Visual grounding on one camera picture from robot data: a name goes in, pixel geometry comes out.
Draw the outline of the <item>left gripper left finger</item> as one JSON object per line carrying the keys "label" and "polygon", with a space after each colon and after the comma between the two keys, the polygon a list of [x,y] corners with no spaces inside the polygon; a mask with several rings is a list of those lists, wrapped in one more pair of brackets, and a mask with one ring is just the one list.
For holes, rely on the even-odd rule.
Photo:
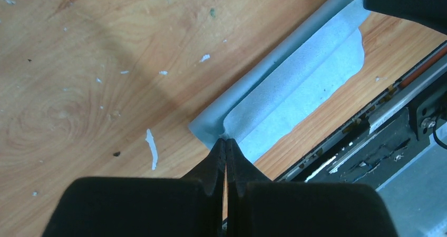
{"label": "left gripper left finger", "polygon": [[44,236],[222,236],[226,142],[179,179],[82,177],[61,196]]}

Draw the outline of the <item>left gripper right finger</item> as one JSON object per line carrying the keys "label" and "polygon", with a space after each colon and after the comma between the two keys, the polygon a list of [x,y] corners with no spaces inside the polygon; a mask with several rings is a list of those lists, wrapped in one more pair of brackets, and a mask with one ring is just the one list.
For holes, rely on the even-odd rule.
{"label": "left gripper right finger", "polygon": [[228,236],[397,236],[365,184],[274,182],[226,140]]}

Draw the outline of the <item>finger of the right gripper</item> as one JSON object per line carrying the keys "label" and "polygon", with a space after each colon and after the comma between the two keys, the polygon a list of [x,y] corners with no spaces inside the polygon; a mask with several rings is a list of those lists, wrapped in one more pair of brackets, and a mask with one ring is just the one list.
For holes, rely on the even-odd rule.
{"label": "finger of the right gripper", "polygon": [[406,19],[446,34],[446,0],[363,0],[366,10]]}

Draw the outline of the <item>light blue cleaning cloth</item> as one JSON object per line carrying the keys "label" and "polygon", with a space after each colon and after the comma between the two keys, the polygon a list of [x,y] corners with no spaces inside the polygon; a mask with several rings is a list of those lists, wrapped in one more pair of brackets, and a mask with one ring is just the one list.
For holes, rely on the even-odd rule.
{"label": "light blue cleaning cloth", "polygon": [[327,0],[203,110],[190,131],[208,148],[234,139],[257,161],[359,72],[363,0]]}

